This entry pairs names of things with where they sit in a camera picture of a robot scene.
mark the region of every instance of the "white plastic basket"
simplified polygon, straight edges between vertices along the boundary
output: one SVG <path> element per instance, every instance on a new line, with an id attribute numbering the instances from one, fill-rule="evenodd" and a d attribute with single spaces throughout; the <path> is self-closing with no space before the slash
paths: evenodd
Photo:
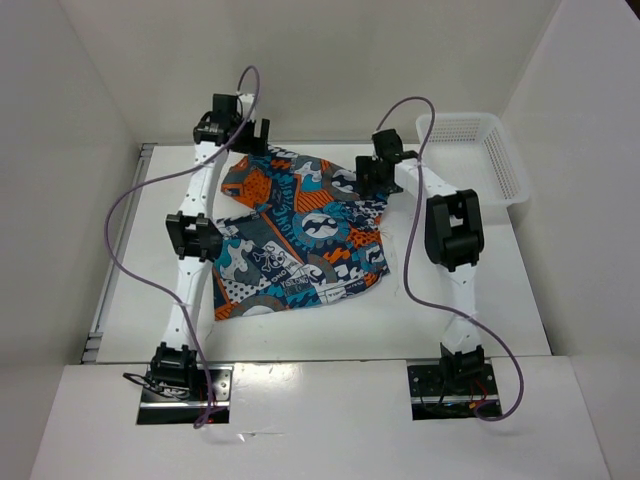
<path id="1" fill-rule="evenodd" d="M 420 141 L 431 115 L 416 120 Z M 502 122 L 489 113 L 438 113 L 423 161 L 455 188 L 472 188 L 482 205 L 529 198 L 529 182 Z"/>

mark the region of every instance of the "table top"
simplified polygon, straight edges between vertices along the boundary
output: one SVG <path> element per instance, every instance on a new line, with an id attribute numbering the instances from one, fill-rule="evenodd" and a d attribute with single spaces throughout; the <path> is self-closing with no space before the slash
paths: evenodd
<path id="1" fill-rule="evenodd" d="M 230 423 L 136 426 L 142 365 L 66 367 L 32 480 L 608 479 L 566 357 L 526 357 L 510 418 L 412 421 L 406 362 L 236 364 Z M 501 400 L 517 394 L 494 359 Z"/>
<path id="2" fill-rule="evenodd" d="M 356 155 L 369 154 L 370 144 L 283 145 L 355 169 Z M 155 147 L 146 178 L 188 168 L 192 146 Z M 221 179 L 241 155 L 231 154 Z M 122 246 L 124 263 L 134 272 L 172 288 L 176 257 L 164 226 L 186 192 L 188 177 L 143 189 L 130 235 Z M 414 304 L 405 294 L 401 268 L 415 199 L 392 195 L 381 231 L 391 270 L 363 294 L 337 303 L 285 312 L 213 321 L 213 287 L 205 289 L 198 334 L 210 361 L 308 361 L 436 358 L 448 315 Z M 214 216 L 248 213 L 249 209 L 218 193 Z M 476 278 L 478 319 L 496 331 L 516 355 L 549 355 L 549 346 L 505 209 L 483 210 L 485 250 Z M 418 237 L 411 259 L 411 284 L 424 299 L 441 299 L 437 270 Z M 169 319 L 171 299 L 116 273 L 110 280 L 100 318 L 103 331 L 97 361 L 148 362 Z M 500 346 L 483 337 L 488 356 L 504 356 Z"/>

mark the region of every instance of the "blue and orange cloth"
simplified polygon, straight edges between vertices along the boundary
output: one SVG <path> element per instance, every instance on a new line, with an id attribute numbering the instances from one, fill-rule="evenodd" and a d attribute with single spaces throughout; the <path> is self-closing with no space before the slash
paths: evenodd
<path id="1" fill-rule="evenodd" d="M 388 273 L 386 197 L 360 200 L 355 183 L 349 170 L 277 147 L 233 166 L 222 192 L 254 211 L 216 221 L 216 320 L 328 304 Z"/>

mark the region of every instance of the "white wall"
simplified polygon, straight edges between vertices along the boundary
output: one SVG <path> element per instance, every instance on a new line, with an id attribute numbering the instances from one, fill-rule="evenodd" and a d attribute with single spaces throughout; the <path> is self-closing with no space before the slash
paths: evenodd
<path id="1" fill-rule="evenodd" d="M 61 3 L 137 139 L 188 142 L 248 63 L 274 139 L 367 139 L 408 94 L 499 113 L 556 0 Z"/>
<path id="2" fill-rule="evenodd" d="M 0 476 L 28 478 L 107 257 L 102 219 L 137 147 L 61 7 L 0 2 Z"/>
<path id="3" fill-rule="evenodd" d="M 503 121 L 533 184 L 513 217 L 552 346 L 573 356 L 613 478 L 638 478 L 640 21 L 625 2 L 564 0 Z"/>

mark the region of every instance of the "purple cable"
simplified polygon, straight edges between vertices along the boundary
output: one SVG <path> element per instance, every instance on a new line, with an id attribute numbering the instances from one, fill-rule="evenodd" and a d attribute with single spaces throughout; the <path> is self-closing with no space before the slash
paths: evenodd
<path id="1" fill-rule="evenodd" d="M 474 415 L 477 418 L 479 418 L 480 420 L 484 420 L 485 422 L 498 422 L 500 420 L 504 420 L 505 418 L 508 418 L 511 415 L 513 415 L 513 413 L 520 406 L 520 403 L 522 402 L 522 397 L 524 396 L 524 376 L 522 375 L 522 369 L 520 368 L 520 364 L 518 363 L 518 359 L 515 357 L 515 355 L 511 351 L 511 349 L 504 342 L 504 340 L 502 340 L 498 336 L 498 334 L 496 334 L 489 327 L 483 325 L 478 320 L 473 318 L 471 315 L 469 315 L 467 313 L 464 313 L 464 312 L 458 310 L 457 308 L 450 307 L 448 305 L 440 305 L 438 303 L 427 302 L 426 300 L 422 300 L 422 299 L 416 297 L 414 295 L 414 293 L 411 291 L 411 287 L 409 286 L 409 260 L 411 258 L 411 249 L 413 248 L 413 241 L 414 241 L 414 239 L 416 237 L 416 231 L 418 229 L 418 222 L 420 220 L 420 212 L 422 210 L 422 190 L 423 190 L 423 188 L 422 188 L 422 185 L 423 185 L 422 154 L 424 153 L 424 150 L 425 150 L 425 148 L 427 146 L 427 142 L 429 141 L 429 137 L 431 137 L 431 132 L 433 131 L 433 126 L 434 126 L 435 121 L 436 121 L 436 109 L 433 106 L 433 103 L 431 103 L 431 101 L 426 97 L 420 97 L 420 96 L 407 97 L 407 98 L 405 98 L 403 100 L 400 100 L 396 104 L 394 104 L 389 109 L 389 111 L 386 113 L 386 115 L 384 117 L 382 117 L 382 120 L 380 120 L 380 123 L 376 127 L 376 131 L 380 130 L 382 128 L 382 125 L 384 124 L 384 122 L 387 120 L 387 118 L 389 118 L 389 115 L 391 115 L 391 113 L 396 108 L 398 108 L 400 105 L 402 105 L 402 104 L 404 104 L 406 102 L 410 102 L 410 101 L 413 101 L 413 100 L 418 100 L 418 101 L 421 101 L 421 102 L 425 102 L 427 105 L 429 105 L 429 108 L 431 109 L 431 122 L 429 123 L 429 129 L 427 130 L 427 133 L 424 136 L 424 140 L 422 140 L 422 143 L 420 144 L 420 150 L 418 151 L 418 167 L 419 167 L 418 168 L 418 185 L 419 185 L 419 188 L 418 188 L 418 199 L 416 200 L 416 210 L 415 210 L 415 213 L 414 213 L 413 224 L 411 225 L 411 233 L 409 234 L 409 242 L 407 243 L 407 253 L 406 253 L 405 257 L 404 257 L 404 269 L 403 269 L 403 272 L 402 272 L 402 281 L 404 283 L 404 289 L 407 292 L 407 295 L 409 295 L 409 298 L 411 298 L 411 300 L 413 300 L 414 302 L 416 302 L 416 303 L 418 303 L 420 305 L 424 305 L 425 307 L 435 308 L 435 309 L 438 309 L 438 310 L 444 310 L 445 312 L 453 313 L 454 315 L 458 315 L 458 316 L 466 319 L 468 322 L 470 322 L 472 325 L 475 325 L 477 328 L 480 328 L 481 330 L 484 330 L 489 335 L 491 335 L 496 342 L 498 342 L 500 344 L 500 346 L 504 349 L 505 352 L 507 352 L 507 355 L 509 356 L 509 358 L 513 362 L 513 366 L 515 367 L 516 372 L 518 373 L 518 382 L 520 384 L 520 388 L 518 390 L 518 396 L 516 398 L 515 403 L 513 404 L 513 406 L 506 413 L 503 413 L 502 415 L 499 415 L 497 417 L 485 417 L 485 416 L 481 415 L 480 412 L 479 412 L 479 410 L 484 405 L 487 405 L 488 403 L 496 403 L 495 400 L 492 400 L 491 402 L 485 402 L 485 403 L 477 406 L 473 410 Z"/>
<path id="2" fill-rule="evenodd" d="M 251 104 L 251 107 L 249 108 L 249 112 L 247 113 L 247 116 L 242 120 L 242 123 L 240 123 L 240 126 L 234 132 L 234 134 L 231 135 L 231 138 L 229 138 L 227 143 L 225 143 L 218 150 L 216 150 L 216 153 L 211 155 L 207 160 L 205 160 L 204 162 L 200 163 L 199 165 L 197 165 L 195 167 L 189 168 L 187 170 L 182 170 L 182 171 L 176 172 L 176 173 L 171 173 L 169 175 L 164 175 L 162 177 L 153 178 L 151 180 L 145 180 L 144 182 L 141 182 L 141 183 L 139 183 L 137 185 L 134 185 L 129 190 L 127 190 L 122 195 L 120 195 L 116 199 L 115 202 L 113 202 L 113 205 L 111 205 L 111 207 L 109 208 L 109 211 L 107 212 L 107 216 L 105 217 L 105 220 L 104 220 L 104 244 L 105 244 L 105 247 L 107 248 L 107 253 L 109 254 L 109 257 L 113 261 L 114 265 L 116 267 L 118 267 L 123 273 L 125 273 L 126 275 L 129 275 L 131 278 L 133 278 L 135 280 L 138 280 L 139 282 L 142 282 L 145 285 L 149 285 L 150 287 L 156 288 L 156 289 L 160 290 L 161 292 L 166 293 L 167 295 L 169 295 L 173 299 L 174 302 L 177 303 L 177 305 L 182 310 L 182 314 L 184 315 L 184 319 L 186 320 L 186 323 L 187 323 L 187 328 L 189 329 L 189 335 L 191 336 L 191 339 L 193 340 L 193 344 L 196 347 L 196 351 L 198 353 L 198 356 L 200 357 L 200 361 L 202 362 L 202 364 L 205 367 L 204 368 L 204 376 L 205 376 L 205 379 L 207 381 L 207 407 L 205 408 L 204 413 L 202 415 L 200 415 L 196 419 L 196 421 L 193 423 L 193 428 L 200 428 L 203 425 L 205 425 L 209 421 L 209 417 L 211 416 L 211 414 L 215 412 L 214 407 L 213 407 L 213 405 L 215 403 L 215 393 L 213 392 L 213 382 L 211 381 L 211 373 L 209 372 L 209 369 L 206 368 L 207 359 L 205 358 L 204 352 L 202 351 L 202 347 L 200 346 L 200 343 L 198 342 L 198 337 L 196 335 L 196 330 L 195 330 L 195 328 L 193 328 L 193 323 L 191 322 L 191 317 L 189 316 L 189 312 L 187 311 L 186 307 L 184 306 L 184 302 L 182 301 L 182 299 L 178 295 L 176 295 L 174 292 L 169 290 L 167 287 L 163 287 L 162 285 L 159 285 L 159 284 L 157 284 L 157 283 L 155 283 L 155 282 L 153 282 L 151 280 L 148 280 L 148 279 L 146 279 L 144 277 L 141 277 L 140 275 L 137 275 L 137 274 L 133 273 L 131 270 L 127 269 L 124 265 L 122 265 L 122 263 L 120 263 L 120 261 L 116 257 L 116 254 L 113 251 L 113 247 L 111 246 L 111 241 L 109 240 L 109 223 L 111 222 L 111 217 L 113 216 L 113 212 L 118 207 L 118 205 L 120 205 L 120 203 L 125 198 L 127 198 L 129 195 L 131 195 L 136 190 L 139 190 L 142 187 L 146 187 L 147 185 L 151 185 L 151 184 L 158 183 L 158 182 L 163 182 L 164 180 L 170 180 L 172 178 L 178 178 L 178 177 L 181 177 L 183 175 L 188 175 L 190 173 L 197 172 L 198 170 L 200 170 L 205 165 L 207 165 L 209 163 L 212 163 L 223 151 L 229 149 L 229 147 L 233 144 L 233 142 L 236 141 L 236 138 L 238 138 L 238 135 L 240 135 L 240 133 L 244 129 L 245 125 L 247 124 L 249 118 L 251 117 L 251 114 L 253 113 L 253 111 L 256 108 L 256 103 L 258 102 L 258 97 L 260 96 L 260 72 L 258 72 L 258 69 L 253 65 L 249 65 L 242 72 L 242 75 L 240 76 L 240 80 L 238 82 L 238 91 L 240 91 L 240 89 L 242 88 L 242 83 L 244 81 L 244 77 L 246 76 L 246 74 L 250 70 L 253 71 L 253 73 L 255 74 L 255 77 L 256 77 L 255 98 L 253 99 L 253 103 Z"/>

